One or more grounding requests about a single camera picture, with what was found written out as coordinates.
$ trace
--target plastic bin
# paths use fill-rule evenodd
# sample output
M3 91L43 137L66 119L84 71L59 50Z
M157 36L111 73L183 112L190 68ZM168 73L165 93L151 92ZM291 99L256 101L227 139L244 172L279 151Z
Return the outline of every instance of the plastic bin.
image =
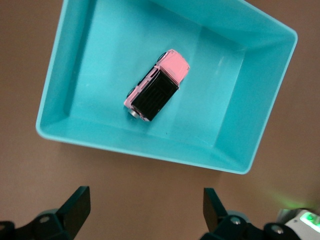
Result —
M55 141L245 174L297 38L243 0L65 0L36 129ZM152 122L135 119L127 93L168 49L190 71Z

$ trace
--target green light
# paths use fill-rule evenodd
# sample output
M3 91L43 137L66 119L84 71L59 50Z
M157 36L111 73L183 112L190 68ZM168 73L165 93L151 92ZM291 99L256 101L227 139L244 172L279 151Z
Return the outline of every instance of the green light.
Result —
M316 230L318 233L320 233L320 223L318 223L317 225L314 224L311 220L313 220L313 214L311 212L306 212L305 214L303 214L300 217L300 220L302 222L304 222L305 224L307 224L309 227L313 228L314 230Z
M284 195L275 190L269 189L268 194L272 199L280 202L283 209L301 209L306 205L306 203L303 201L294 200L293 196Z

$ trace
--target tabletop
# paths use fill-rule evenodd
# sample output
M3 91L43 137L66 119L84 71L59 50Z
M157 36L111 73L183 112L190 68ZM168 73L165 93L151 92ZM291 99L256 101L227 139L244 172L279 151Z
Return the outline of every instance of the tabletop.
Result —
M280 209L320 209L320 1L249 0L298 34L250 172L54 142L35 128L62 1L0 2L0 220L21 227L90 186L76 239L199 239L203 188L262 228Z

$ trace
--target toy car wheel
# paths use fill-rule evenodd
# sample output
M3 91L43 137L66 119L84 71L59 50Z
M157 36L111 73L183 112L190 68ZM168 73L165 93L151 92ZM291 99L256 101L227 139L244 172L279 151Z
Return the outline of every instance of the toy car wheel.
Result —
M141 79L141 80L138 82L137 86L139 86L139 85L142 83L142 81L143 81L143 79Z
M139 114L135 110L129 109L128 112L136 119L139 118Z
M129 97L129 95L130 95L134 90L135 90L135 87L132 88L132 89L129 91L129 93L128 93L128 95L127 95L126 97Z
M164 57L164 55L166 54L166 52L162 53L161 56L158 58L157 62L160 61L160 59L162 59Z

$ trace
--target pink toy car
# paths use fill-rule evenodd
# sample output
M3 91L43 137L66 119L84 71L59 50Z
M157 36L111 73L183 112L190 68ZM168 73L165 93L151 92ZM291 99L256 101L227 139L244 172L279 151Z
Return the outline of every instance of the pink toy car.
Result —
M190 67L175 50L162 54L147 75L127 95L124 105L135 118L151 121L179 89Z

